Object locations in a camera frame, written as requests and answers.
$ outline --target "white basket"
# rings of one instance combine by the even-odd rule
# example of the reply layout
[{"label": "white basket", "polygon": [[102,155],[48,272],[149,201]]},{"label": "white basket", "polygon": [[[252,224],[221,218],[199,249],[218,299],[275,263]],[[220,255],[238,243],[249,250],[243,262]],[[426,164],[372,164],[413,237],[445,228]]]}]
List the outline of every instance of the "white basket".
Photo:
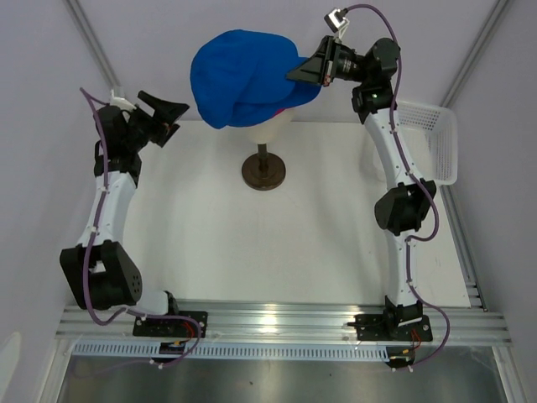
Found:
[{"label": "white basket", "polygon": [[[402,135],[412,158],[426,180],[452,185],[457,176],[456,116],[445,107],[398,102]],[[373,164],[382,170],[378,153]]]}]

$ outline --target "round stand base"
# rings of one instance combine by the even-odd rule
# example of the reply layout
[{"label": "round stand base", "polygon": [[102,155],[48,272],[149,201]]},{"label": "round stand base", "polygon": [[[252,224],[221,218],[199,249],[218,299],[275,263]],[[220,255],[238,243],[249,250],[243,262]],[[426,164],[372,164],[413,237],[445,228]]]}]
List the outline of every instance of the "round stand base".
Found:
[{"label": "round stand base", "polygon": [[242,164],[242,178],[256,191],[270,191],[280,186],[285,179],[285,163],[280,157],[268,153],[266,171],[261,171],[261,160],[257,154],[250,155]]}]

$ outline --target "white table surface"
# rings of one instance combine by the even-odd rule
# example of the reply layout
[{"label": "white table surface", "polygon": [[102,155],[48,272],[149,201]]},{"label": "white table surface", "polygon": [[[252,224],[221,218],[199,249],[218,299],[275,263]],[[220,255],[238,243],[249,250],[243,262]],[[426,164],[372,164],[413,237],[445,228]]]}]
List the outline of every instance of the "white table surface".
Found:
[{"label": "white table surface", "polygon": [[[287,166],[272,191],[242,180],[255,150],[233,129],[182,122],[163,149],[141,152],[123,245],[144,286],[188,299],[383,305],[388,254],[373,206],[386,185],[374,174],[363,126],[291,123],[268,145]],[[469,306],[446,211],[435,200],[441,230],[417,248],[415,282],[427,301]]]}]

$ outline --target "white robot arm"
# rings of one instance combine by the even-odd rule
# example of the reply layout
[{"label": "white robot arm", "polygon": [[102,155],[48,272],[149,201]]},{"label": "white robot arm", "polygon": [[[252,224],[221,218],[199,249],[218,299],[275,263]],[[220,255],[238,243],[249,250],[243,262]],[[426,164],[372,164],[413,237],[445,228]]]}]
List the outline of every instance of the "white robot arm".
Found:
[{"label": "white robot arm", "polygon": [[[136,306],[147,314],[164,315],[174,304],[173,296],[168,291],[143,287],[136,264],[123,249],[123,229],[142,167],[139,150],[149,141],[164,147],[179,128],[175,121],[188,105],[162,101],[145,92],[140,92],[138,97],[154,109],[152,117],[137,105],[113,94],[111,101],[97,112],[106,141],[107,161],[99,152],[102,147],[99,141],[95,148],[96,196],[90,218],[77,245],[61,251],[60,264],[77,304],[86,309],[83,260],[94,234],[89,252],[89,292],[93,307],[105,310],[111,306]],[[102,200],[104,191],[107,194]],[[98,217],[98,223],[94,227],[95,217]]]},{"label": "white robot arm", "polygon": [[[404,140],[395,132],[399,127],[397,104],[391,78],[398,70],[400,48],[393,39],[382,38],[365,55],[341,43],[348,27],[348,10],[335,9],[325,16],[335,36],[327,35],[317,51],[287,74],[294,81],[329,86],[334,79],[357,81],[352,90],[352,107],[365,125],[380,155],[386,173],[388,191],[375,205],[375,218],[384,230],[388,244],[389,280],[386,287],[385,309],[382,318],[386,332],[377,327],[370,336],[360,340],[410,340],[410,333],[429,329],[429,319],[414,293],[416,253],[412,235],[421,228],[430,201],[436,193],[434,181],[428,181],[411,159]],[[368,333],[368,317],[357,317],[358,333]],[[421,333],[422,339],[432,335]]]}]

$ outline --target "blue hat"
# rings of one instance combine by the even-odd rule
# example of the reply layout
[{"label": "blue hat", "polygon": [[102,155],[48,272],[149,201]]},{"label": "blue hat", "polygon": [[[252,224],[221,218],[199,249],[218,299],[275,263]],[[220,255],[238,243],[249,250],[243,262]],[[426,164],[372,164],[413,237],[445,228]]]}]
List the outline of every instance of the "blue hat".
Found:
[{"label": "blue hat", "polygon": [[201,117],[213,128],[253,126],[313,100],[320,86],[285,78],[305,59],[283,36],[240,29],[217,36],[198,50],[190,70]]}]

